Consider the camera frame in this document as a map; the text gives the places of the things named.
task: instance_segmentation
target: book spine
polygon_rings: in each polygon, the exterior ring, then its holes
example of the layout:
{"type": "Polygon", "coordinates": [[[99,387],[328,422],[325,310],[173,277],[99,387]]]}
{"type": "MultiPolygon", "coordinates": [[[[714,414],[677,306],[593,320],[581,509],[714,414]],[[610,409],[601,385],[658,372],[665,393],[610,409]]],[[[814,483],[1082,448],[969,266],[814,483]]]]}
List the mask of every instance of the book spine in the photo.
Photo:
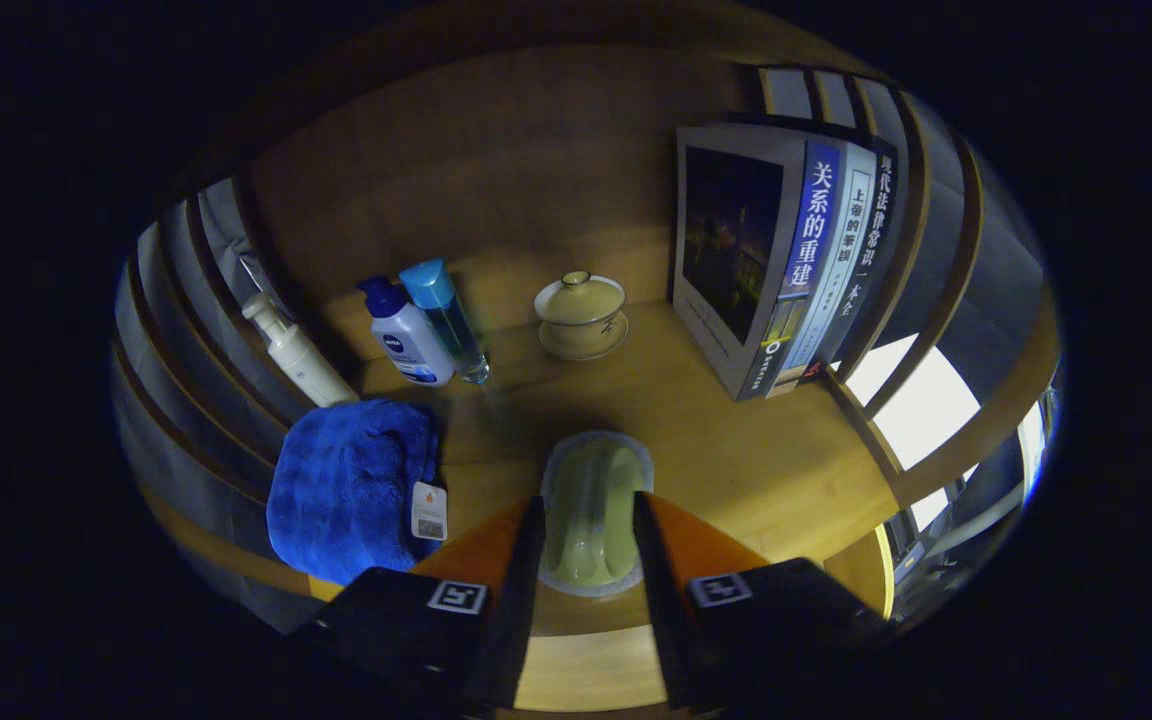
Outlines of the book spine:
{"type": "Polygon", "coordinates": [[[803,167],[803,194],[794,229],[794,243],[776,294],[776,311],[763,333],[763,342],[755,355],[736,401],[764,397],[780,372],[790,340],[817,283],[820,259],[829,247],[835,220],[835,187],[842,172],[842,151],[827,143],[806,141],[803,167]]]}
{"type": "MultiPolygon", "coordinates": [[[[861,308],[869,296],[869,288],[882,278],[882,268],[879,268],[876,255],[879,247],[887,249],[888,218],[890,218],[890,203],[896,196],[896,157],[890,150],[878,151],[878,182],[874,187],[874,204],[869,213],[869,226],[865,228],[864,245],[858,252],[861,258],[856,260],[856,268],[852,270],[851,281],[847,283],[846,295],[842,296],[841,305],[833,316],[833,323],[824,334],[820,347],[808,364],[803,373],[803,381],[816,378],[820,373],[820,367],[833,363],[838,355],[838,348],[846,341],[847,332],[856,323],[856,314],[861,313],[861,308]]],[[[884,258],[889,259],[890,252],[884,252],[884,258]]]]}
{"type": "MultiPolygon", "coordinates": [[[[859,259],[861,234],[867,227],[876,166],[872,151],[855,145],[847,147],[846,185],[840,202],[840,219],[835,227],[836,241],[829,249],[827,264],[820,274],[820,283],[803,321],[803,329],[794,339],[776,384],[797,384],[844,296],[846,283],[851,278],[856,260],[859,259]]],[[[768,397],[773,397],[771,389],[768,397]]]]}

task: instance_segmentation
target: barcode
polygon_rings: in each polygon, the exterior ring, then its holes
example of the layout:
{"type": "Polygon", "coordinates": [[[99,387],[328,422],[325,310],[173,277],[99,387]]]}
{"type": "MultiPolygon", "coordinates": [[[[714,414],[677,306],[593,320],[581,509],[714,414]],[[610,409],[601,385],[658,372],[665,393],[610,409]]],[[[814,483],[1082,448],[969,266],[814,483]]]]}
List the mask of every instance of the barcode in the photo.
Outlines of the barcode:
{"type": "Polygon", "coordinates": [[[416,520],[416,533],[426,538],[444,537],[444,524],[430,520],[416,520]]]}

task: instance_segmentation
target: book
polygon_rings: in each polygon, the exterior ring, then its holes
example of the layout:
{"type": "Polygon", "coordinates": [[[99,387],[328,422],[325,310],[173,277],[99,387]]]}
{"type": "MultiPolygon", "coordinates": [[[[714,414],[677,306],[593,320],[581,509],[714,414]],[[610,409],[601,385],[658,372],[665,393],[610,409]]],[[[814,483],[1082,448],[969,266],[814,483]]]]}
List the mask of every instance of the book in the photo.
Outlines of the book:
{"type": "Polygon", "coordinates": [[[750,120],[677,130],[672,302],[737,401],[767,396],[823,341],[877,166],[854,129],[750,120]]]}
{"type": "Polygon", "coordinates": [[[896,150],[886,142],[876,141],[874,151],[878,154],[878,182],[874,187],[874,206],[869,214],[869,226],[864,233],[864,245],[861,247],[861,258],[856,260],[847,290],[839,301],[838,311],[833,314],[829,328],[824,333],[812,361],[804,370],[799,382],[812,381],[819,377],[820,367],[835,359],[838,351],[847,340],[847,332],[856,323],[864,308],[869,293],[876,287],[878,279],[887,272],[890,264],[892,249],[895,247],[893,236],[893,205],[895,205],[897,183],[896,150]]]}

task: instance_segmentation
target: gaiwan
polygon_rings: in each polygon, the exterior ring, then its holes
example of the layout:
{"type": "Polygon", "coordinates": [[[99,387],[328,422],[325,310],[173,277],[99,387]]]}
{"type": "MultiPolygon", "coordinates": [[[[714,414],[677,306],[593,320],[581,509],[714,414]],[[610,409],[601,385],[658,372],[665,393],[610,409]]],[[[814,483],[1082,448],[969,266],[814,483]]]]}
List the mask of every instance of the gaiwan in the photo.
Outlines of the gaiwan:
{"type": "Polygon", "coordinates": [[[611,278],[575,270],[536,295],[540,344],[564,361],[592,361],[616,350],[630,334],[621,311],[626,288],[611,278]]]}

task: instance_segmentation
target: blue bottle cap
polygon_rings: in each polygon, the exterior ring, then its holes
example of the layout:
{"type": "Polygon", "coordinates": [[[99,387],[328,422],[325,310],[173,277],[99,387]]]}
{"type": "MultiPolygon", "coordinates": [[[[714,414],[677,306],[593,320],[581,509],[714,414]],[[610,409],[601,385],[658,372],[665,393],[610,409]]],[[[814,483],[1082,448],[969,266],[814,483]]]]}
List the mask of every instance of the blue bottle cap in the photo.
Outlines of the blue bottle cap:
{"type": "Polygon", "coordinates": [[[403,288],[391,285],[385,275],[372,275],[355,287],[366,294],[367,298],[364,302],[372,318],[388,318],[407,305],[403,288]]]}
{"type": "Polygon", "coordinates": [[[456,287],[452,286],[442,258],[412,265],[397,273],[397,279],[403,281],[408,295],[412,296],[412,304],[420,310],[438,310],[456,298],[456,287]]]}

